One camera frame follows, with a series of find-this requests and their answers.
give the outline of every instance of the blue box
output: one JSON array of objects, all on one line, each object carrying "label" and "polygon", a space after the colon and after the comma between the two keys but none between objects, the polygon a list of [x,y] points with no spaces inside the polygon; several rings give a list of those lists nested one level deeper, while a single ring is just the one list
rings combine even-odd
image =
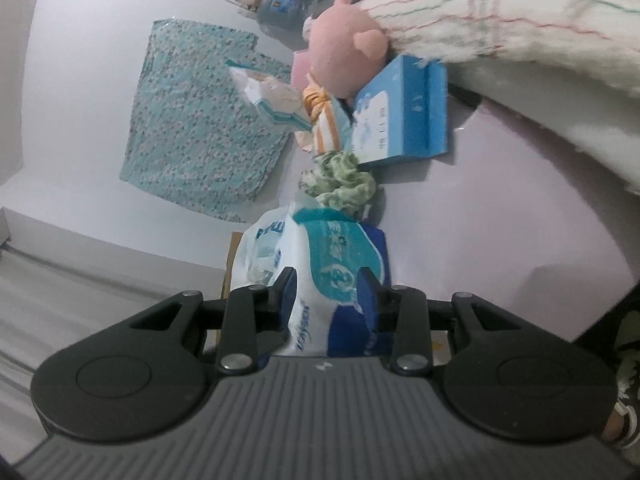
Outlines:
[{"label": "blue box", "polygon": [[356,96],[350,149],[363,165],[447,151],[447,72],[432,61],[398,56]]}]

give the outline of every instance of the pink box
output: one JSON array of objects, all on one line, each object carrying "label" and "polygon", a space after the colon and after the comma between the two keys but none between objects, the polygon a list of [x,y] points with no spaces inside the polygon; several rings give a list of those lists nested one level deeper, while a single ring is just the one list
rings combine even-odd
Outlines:
[{"label": "pink box", "polygon": [[301,92],[309,86],[306,75],[311,68],[308,50],[299,50],[293,53],[293,65],[291,67],[291,85]]}]

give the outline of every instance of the silver screw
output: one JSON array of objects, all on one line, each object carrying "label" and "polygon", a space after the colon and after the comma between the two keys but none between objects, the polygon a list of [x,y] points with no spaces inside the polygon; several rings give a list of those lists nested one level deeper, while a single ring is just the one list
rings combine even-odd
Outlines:
[{"label": "silver screw", "polygon": [[424,368],[429,364],[429,360],[420,354],[404,354],[398,358],[396,363],[402,370],[414,371]]},{"label": "silver screw", "polygon": [[229,354],[220,359],[220,364],[226,370],[243,370],[254,361],[246,354]]}]

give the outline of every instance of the green scrunchie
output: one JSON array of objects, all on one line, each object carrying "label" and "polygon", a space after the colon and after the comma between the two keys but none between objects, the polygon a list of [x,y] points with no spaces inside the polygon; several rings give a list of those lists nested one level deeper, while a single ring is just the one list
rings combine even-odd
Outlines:
[{"label": "green scrunchie", "polygon": [[304,171],[298,187],[325,207],[356,216],[376,192],[370,173],[358,170],[351,152],[327,152],[314,157],[316,168]]}]

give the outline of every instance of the stuffed animal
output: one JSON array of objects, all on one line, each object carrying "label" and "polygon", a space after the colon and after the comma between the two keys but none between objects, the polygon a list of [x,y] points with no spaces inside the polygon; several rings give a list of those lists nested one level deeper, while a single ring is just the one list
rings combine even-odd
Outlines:
[{"label": "stuffed animal", "polygon": [[348,99],[384,68],[387,48],[372,17],[351,0],[335,0],[311,27],[311,73],[329,94]]}]

